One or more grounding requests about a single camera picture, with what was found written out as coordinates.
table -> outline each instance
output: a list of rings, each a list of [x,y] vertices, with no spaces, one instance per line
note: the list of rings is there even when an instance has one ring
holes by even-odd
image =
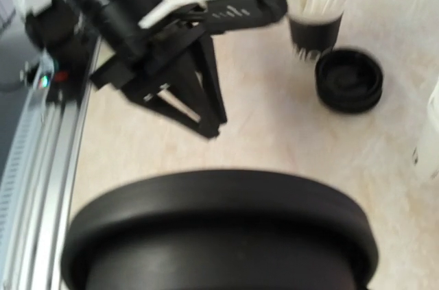
[[[413,4],[348,2],[338,45],[370,51],[385,73],[380,104],[361,116],[322,106],[313,65],[294,56],[285,21],[215,38],[229,122],[213,141],[130,105],[110,87],[93,92],[72,214],[108,190],[158,174],[297,173],[349,194],[367,212],[381,253],[371,289],[438,288],[439,183],[417,180],[411,159],[439,75],[439,0]]]

